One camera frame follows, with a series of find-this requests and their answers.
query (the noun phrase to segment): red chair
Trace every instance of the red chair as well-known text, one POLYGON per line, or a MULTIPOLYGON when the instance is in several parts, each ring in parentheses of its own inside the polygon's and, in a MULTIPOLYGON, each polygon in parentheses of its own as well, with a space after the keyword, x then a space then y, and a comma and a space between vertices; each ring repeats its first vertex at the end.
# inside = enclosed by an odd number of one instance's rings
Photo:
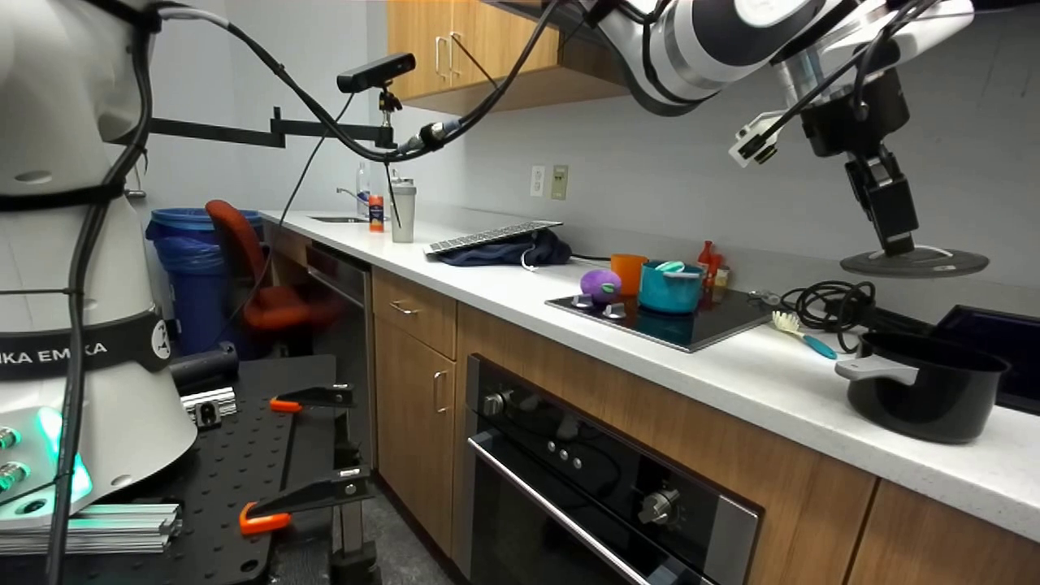
POLYGON ((260 344, 284 344, 290 355, 312 346, 312 332, 340 318, 340 303, 317 285, 275 285, 262 266, 257 226, 226 200, 203 205, 214 221, 229 275, 229 318, 260 344))

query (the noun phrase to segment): blue bin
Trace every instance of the blue bin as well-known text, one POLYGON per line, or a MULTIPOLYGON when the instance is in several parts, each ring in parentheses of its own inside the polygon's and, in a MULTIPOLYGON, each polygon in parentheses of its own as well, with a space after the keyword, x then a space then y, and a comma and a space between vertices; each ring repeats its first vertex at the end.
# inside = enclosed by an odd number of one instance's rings
POLYGON ((173 282, 177 320, 174 355, 199 355, 233 342, 226 304, 226 269, 219 230, 203 207, 156 207, 145 226, 173 282))

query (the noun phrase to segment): white countertop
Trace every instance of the white countertop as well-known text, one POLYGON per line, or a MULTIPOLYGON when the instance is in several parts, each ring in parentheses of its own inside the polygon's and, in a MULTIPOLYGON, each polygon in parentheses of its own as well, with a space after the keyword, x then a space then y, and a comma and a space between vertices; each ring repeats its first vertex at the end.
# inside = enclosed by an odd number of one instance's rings
POLYGON ((427 244, 454 237, 434 224, 420 224, 416 244, 392 244, 364 224, 312 221, 302 212, 290 215, 287 226, 1040 542, 1040 416, 999 406, 970 444, 933 444, 857 416, 833 360, 773 329, 747 329, 689 355, 547 304, 575 296, 590 263, 536 269, 429 263, 427 244))

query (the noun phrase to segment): blue bowl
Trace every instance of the blue bowl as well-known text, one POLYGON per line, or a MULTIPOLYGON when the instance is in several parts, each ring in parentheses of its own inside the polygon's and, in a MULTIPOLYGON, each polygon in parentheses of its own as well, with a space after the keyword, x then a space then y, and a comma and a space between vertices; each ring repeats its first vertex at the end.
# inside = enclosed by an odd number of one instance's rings
POLYGON ((653 313, 695 313, 702 303, 702 269, 687 266, 682 272, 658 272, 658 263, 648 263, 640 275, 640 304, 653 313))

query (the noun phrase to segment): power outlet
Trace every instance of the power outlet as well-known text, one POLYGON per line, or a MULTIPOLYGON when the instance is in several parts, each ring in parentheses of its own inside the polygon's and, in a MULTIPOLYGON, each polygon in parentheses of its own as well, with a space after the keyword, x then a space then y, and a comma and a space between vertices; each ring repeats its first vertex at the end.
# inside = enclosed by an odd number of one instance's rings
POLYGON ((552 185, 548 185, 548 199, 552 200, 564 200, 564 181, 570 181, 573 169, 570 164, 552 164, 552 185))
POLYGON ((547 164, 531 164, 526 195, 531 199, 547 199, 547 185, 548 185, 548 169, 547 164))

